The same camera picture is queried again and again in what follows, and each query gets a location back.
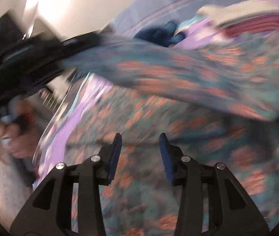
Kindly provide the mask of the person's left hand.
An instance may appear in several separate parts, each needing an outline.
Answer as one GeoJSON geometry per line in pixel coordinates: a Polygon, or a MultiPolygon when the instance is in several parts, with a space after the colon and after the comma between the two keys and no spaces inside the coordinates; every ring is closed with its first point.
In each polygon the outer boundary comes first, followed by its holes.
{"type": "Polygon", "coordinates": [[[0,122],[0,160],[3,163],[8,162],[9,155],[18,159],[32,158],[40,139],[31,104],[27,100],[19,100],[13,110],[18,115],[26,116],[28,130],[23,133],[17,124],[0,122]]]}

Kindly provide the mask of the knit sweater left forearm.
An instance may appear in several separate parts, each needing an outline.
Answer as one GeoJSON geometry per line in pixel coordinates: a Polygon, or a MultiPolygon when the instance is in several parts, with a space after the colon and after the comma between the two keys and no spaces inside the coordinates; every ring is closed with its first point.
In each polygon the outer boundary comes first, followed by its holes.
{"type": "Polygon", "coordinates": [[[0,224],[9,230],[32,193],[24,184],[11,158],[0,159],[0,224]]]}

